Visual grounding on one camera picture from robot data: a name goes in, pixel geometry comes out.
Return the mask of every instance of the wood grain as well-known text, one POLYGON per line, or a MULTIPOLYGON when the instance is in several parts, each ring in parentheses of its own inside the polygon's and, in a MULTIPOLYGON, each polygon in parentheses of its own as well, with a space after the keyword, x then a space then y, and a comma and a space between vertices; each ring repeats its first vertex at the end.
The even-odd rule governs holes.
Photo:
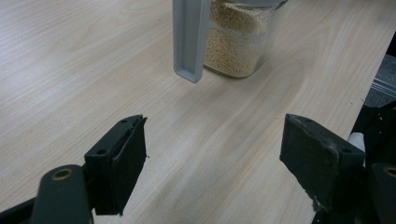
POLYGON ((149 159, 124 217, 96 223, 310 223, 278 155, 286 113, 346 138, 396 29, 393 0, 289 1, 257 74, 173 71, 164 0, 0 2, 0 210, 148 117, 149 159))

